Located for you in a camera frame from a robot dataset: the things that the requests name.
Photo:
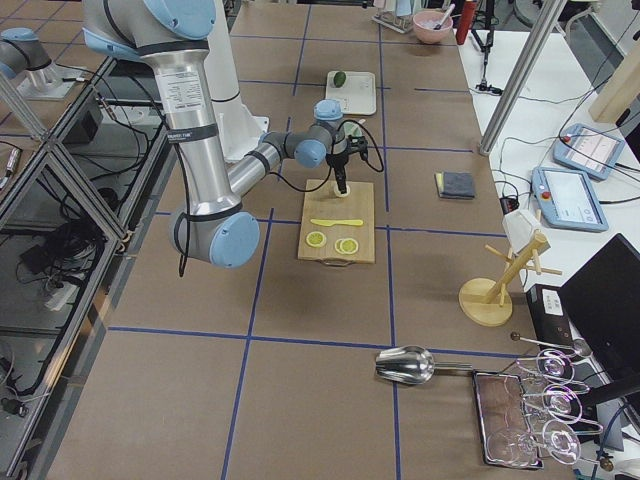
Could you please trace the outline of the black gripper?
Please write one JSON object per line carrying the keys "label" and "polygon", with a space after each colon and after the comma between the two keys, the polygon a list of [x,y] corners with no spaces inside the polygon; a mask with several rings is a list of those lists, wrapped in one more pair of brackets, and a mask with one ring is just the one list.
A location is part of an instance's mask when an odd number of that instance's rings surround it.
{"label": "black gripper", "polygon": [[349,135],[338,150],[326,155],[326,162],[335,172],[335,182],[341,189],[347,184],[345,168],[351,155],[358,155],[362,161],[368,159],[368,142],[364,136]]}

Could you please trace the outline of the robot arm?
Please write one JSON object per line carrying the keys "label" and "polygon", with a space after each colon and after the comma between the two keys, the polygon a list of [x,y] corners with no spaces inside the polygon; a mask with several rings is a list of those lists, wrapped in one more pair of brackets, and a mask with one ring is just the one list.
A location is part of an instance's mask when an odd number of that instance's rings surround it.
{"label": "robot arm", "polygon": [[14,27],[1,32],[1,73],[8,79],[23,71],[45,69],[51,64],[51,57],[32,29]]}
{"label": "robot arm", "polygon": [[86,1],[86,45],[101,54],[148,65],[167,122],[167,139],[181,163],[185,204],[172,216],[170,239],[183,260],[237,268],[253,256],[260,240],[256,218],[242,197],[285,159],[307,168],[327,164],[327,176],[346,193],[345,166],[351,155],[367,156],[368,142],[344,129],[335,100],[314,107],[305,131],[268,132],[233,166],[227,166],[217,123],[217,102],[208,73],[233,73],[230,43],[220,63],[206,60],[218,35],[228,33],[219,1]]}

